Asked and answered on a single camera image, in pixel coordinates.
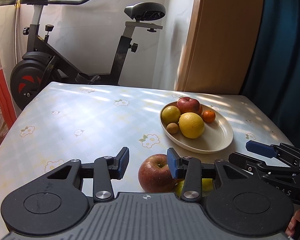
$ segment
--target white wall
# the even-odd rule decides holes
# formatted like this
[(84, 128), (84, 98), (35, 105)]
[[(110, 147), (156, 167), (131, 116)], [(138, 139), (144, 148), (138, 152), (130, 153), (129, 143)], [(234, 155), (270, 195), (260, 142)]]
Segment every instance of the white wall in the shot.
[(167, 15), (160, 33), (152, 88), (174, 90), (186, 44), (194, 0), (165, 0)]
[[(44, 37), (44, 26), (55, 26), (49, 43), (83, 72), (109, 73), (125, 22), (130, 18), (124, 8), (139, 2), (164, 3), (165, 0), (91, 0), (84, 5), (48, 5), (41, 18), (39, 34)], [(15, 7), (0, 6), (0, 54), (7, 82), (13, 69), (13, 14)], [(19, 21), (19, 54), (26, 52), (25, 26), (32, 20), (33, 7), (22, 5)], [(136, 53), (128, 52), (119, 84), (150, 88), (158, 49), (159, 34), (138, 28), (132, 43), (138, 43)]]

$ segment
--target red apple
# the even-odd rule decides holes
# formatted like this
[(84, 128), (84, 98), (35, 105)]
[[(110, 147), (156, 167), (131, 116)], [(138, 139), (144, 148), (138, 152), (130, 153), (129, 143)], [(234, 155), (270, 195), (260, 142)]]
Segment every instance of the red apple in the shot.
[(179, 108), (181, 114), (196, 113), (200, 115), (200, 102), (194, 98), (180, 98), (177, 102), (177, 108)]
[(139, 168), (138, 179), (145, 192), (171, 192), (176, 184), (165, 154), (155, 154), (147, 158)]

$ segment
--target exercise bike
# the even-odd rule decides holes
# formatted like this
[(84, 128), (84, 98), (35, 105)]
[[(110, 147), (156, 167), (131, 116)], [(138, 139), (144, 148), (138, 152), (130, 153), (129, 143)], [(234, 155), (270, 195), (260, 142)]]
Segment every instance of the exercise bike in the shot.
[[(156, 29), (162, 29), (162, 26), (141, 22), (163, 18), (166, 10), (162, 4), (144, 2), (126, 7), (124, 10), (125, 14), (132, 20), (135, 19), (135, 21), (126, 22), (125, 24), (126, 27), (120, 38), (110, 74), (89, 76), (82, 73), (48, 44), (49, 33), (53, 30), (53, 25), (45, 26), (47, 34), (44, 39), (38, 35), (39, 22), (45, 5), (81, 5), (88, 1), (90, 0), (17, 0), (20, 4), (34, 6), (32, 23), (30, 27), (25, 27), (23, 30), (23, 34), (28, 35), (27, 52), (23, 55), (22, 60), (13, 68), (10, 77), (11, 94), (21, 110), (53, 81), (68, 84), (117, 86), (128, 50), (131, 49), (132, 52), (136, 52), (138, 48), (138, 44), (130, 44), (134, 29), (136, 27), (147, 28), (151, 33), (156, 32)], [(66, 77), (61, 77), (58, 70), (62, 71)]]

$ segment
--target tablecloth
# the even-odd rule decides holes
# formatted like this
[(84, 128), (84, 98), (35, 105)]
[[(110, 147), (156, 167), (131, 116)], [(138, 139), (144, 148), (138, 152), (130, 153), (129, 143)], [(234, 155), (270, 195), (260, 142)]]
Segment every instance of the tablecloth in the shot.
[[(196, 98), (221, 113), (231, 124), (234, 139), (218, 153), (192, 153), (173, 143), (163, 132), (159, 112), (180, 97)], [(265, 144), (291, 144), (285, 135), (244, 96), (219, 96), (119, 86), (83, 86), (53, 82), (23, 110), (0, 146), (0, 205), (11, 191), (71, 160), (91, 163), (130, 150), (124, 178), (113, 180), (119, 191), (141, 192), (138, 169), (153, 154), (174, 147), (180, 156), (190, 155), (205, 163), (227, 159), (234, 151), (261, 158), (245, 149), (248, 140)], [(92, 195), (92, 179), (82, 191)], [(7, 234), (0, 215), (0, 239)]]

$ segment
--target white plate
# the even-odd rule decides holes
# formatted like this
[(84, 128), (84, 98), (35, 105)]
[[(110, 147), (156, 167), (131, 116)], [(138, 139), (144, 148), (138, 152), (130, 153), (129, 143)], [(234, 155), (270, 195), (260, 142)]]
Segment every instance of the white plate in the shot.
[(168, 106), (177, 106), (177, 102), (167, 104), (160, 111), (160, 124), (165, 134), (180, 147), (195, 153), (210, 154), (221, 151), (227, 148), (233, 140), (232, 127), (221, 114), (214, 111), (212, 108), (202, 105), (203, 111), (211, 110), (215, 112), (216, 119), (212, 123), (204, 123), (205, 129), (202, 135), (197, 139), (189, 139), (185, 137), (179, 130), (176, 134), (169, 134), (167, 126), (162, 122), (161, 113)]

